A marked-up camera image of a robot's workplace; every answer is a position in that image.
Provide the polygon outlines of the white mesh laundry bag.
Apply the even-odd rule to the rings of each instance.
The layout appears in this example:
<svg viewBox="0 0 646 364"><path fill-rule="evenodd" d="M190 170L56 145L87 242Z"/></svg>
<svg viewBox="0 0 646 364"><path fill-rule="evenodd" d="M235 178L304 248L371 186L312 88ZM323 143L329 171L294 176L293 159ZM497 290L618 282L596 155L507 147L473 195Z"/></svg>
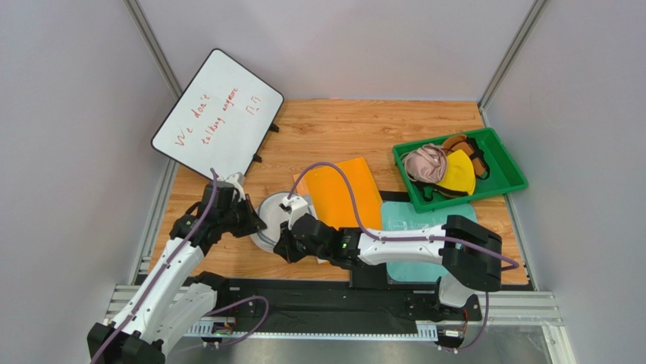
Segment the white mesh laundry bag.
<svg viewBox="0 0 646 364"><path fill-rule="evenodd" d="M271 194L263 199L256 209L256 214L265 223L266 228L252 234L251 239L258 248L267 253L285 256L284 244L281 243L281 225L289 221L290 213L281 206L288 197L288 192Z"/></svg>

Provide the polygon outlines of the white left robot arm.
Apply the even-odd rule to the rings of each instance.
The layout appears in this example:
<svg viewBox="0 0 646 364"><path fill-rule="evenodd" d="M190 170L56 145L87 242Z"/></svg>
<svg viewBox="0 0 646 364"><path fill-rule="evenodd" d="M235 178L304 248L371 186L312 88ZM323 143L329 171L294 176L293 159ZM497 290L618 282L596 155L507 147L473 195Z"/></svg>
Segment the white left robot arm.
<svg viewBox="0 0 646 364"><path fill-rule="evenodd" d="M92 363L163 363L175 344L217 303L226 279L203 272L178 301L193 269L225 233L245 237L266 229L243 191L243 176L218 177L201 201L177 219L161 257L140 288L107 324L87 335Z"/></svg>

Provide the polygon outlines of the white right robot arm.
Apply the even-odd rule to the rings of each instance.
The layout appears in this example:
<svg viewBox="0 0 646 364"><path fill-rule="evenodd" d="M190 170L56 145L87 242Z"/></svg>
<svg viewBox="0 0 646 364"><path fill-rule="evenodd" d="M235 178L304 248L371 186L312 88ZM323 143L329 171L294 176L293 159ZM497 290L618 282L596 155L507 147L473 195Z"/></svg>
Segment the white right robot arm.
<svg viewBox="0 0 646 364"><path fill-rule="evenodd" d="M438 280L438 300L453 308L477 292L502 287L501 237L460 215L420 230L378 231L336 229L305 214L293 224L281 223L272 251L289 263L314 256L346 270L389 262L441 265L447 273Z"/></svg>

